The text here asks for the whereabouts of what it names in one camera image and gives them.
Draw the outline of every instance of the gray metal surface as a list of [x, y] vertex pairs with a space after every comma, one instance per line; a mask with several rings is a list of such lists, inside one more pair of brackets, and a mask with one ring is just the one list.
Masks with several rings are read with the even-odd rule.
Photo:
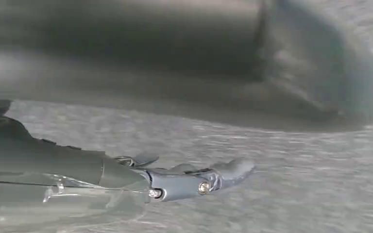
[[[373, 45], [373, 0], [311, 0]], [[162, 166], [254, 158], [259, 172], [219, 197], [149, 207], [143, 218], [77, 233], [373, 233], [373, 127], [272, 133], [110, 109], [16, 102], [36, 136], [112, 155], [161, 154]]]

